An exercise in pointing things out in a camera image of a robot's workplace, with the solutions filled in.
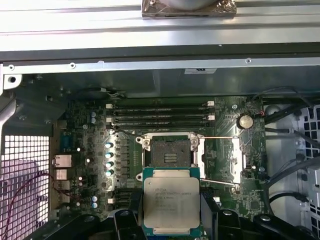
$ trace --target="mounting hole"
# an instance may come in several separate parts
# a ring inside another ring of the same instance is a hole
[[[124,212],[122,212],[122,213],[120,213],[120,216],[128,216],[129,215],[129,212],[128,211],[124,211]]]
[[[133,233],[130,235],[129,239],[135,240],[135,239],[137,239],[137,235]]]
[[[52,102],[54,100],[54,98],[52,96],[47,95],[47,96],[45,96],[45,100],[47,102]]]
[[[12,84],[15,83],[16,80],[17,80],[17,79],[16,79],[14,76],[10,76],[10,77],[8,78],[8,82],[9,82],[9,83],[12,83]]]
[[[76,64],[74,62],[70,63],[70,68],[74,69],[76,67]]]

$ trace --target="cpu socket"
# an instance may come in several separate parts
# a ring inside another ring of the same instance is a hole
[[[166,140],[165,137],[185,137],[184,139]],[[194,132],[151,132],[136,137],[135,141],[142,146],[142,166],[153,168],[198,167],[200,178],[205,176],[205,153],[203,135]],[[141,181],[141,173],[136,176]]]

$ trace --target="fan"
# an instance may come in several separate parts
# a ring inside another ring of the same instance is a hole
[[[216,1],[217,0],[160,0],[161,3],[168,7],[187,11],[204,8]]]

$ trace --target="integrated circuit chip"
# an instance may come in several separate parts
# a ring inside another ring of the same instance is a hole
[[[190,140],[153,141],[151,143],[152,167],[190,167]]]
[[[251,201],[250,202],[250,209],[251,210],[259,210],[260,209],[260,204],[258,201]]]
[[[188,169],[153,170],[143,182],[143,212],[143,224],[154,235],[191,234],[200,225],[199,179]]]

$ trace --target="red wire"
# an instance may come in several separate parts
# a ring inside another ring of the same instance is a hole
[[[11,211],[12,211],[12,207],[15,203],[15,200],[18,196],[18,193],[23,189],[25,188],[30,182],[32,182],[34,179],[36,178],[39,178],[39,177],[43,177],[43,176],[49,176],[51,179],[52,179],[52,186],[55,182],[55,179],[52,175],[50,175],[49,173],[41,173],[40,175],[37,175],[37,176],[34,176],[33,178],[30,178],[28,181],[26,181],[21,187],[18,188],[18,190],[15,192],[15,194],[13,195],[13,198],[11,200],[11,203],[9,205],[9,208],[8,208],[8,212],[7,212],[7,217],[6,217],[6,225],[5,225],[5,229],[4,229],[4,233],[2,234],[2,239],[3,240],[6,240],[8,238],[8,231],[9,231],[9,224],[10,224],[10,217],[11,217]],[[69,194],[66,194],[58,189],[56,189],[55,187],[53,187],[54,190],[56,190],[57,192],[61,193],[61,194],[64,194],[64,195],[67,195],[68,197],[71,197]]]

